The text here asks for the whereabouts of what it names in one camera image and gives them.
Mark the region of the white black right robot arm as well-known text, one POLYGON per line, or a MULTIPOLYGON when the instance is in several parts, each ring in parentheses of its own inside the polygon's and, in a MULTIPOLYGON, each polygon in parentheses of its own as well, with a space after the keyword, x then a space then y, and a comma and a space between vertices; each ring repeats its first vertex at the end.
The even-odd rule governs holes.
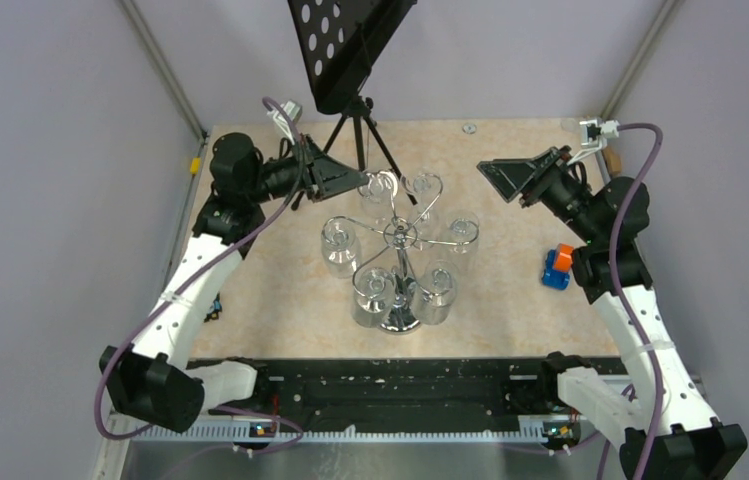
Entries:
POLYGON ((610 332, 635 399, 586 360, 556 352, 543 361, 537 400, 550 412, 583 414, 629 479, 723 479, 748 441, 698 390, 662 318, 635 241, 649 223, 647 187, 619 176, 593 191, 569 157, 568 147, 554 147, 531 159, 482 161, 478 170, 505 201, 544 205, 582 240, 571 272, 610 332))

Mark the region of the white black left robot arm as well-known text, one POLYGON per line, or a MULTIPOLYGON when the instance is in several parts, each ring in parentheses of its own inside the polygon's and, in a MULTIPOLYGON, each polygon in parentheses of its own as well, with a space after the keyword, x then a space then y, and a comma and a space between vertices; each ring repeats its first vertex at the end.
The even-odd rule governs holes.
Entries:
POLYGON ((320 202, 368 182, 364 172, 333 159, 308 135, 283 142, 289 152, 276 159, 265 159, 244 133, 214 142, 211 193, 184 256, 144 323, 102 353, 97 403, 108 397, 116 412, 177 433, 229 402, 252 414, 267 407, 271 388, 251 364, 222 360, 189 368, 197 333, 225 281, 295 195, 320 202))

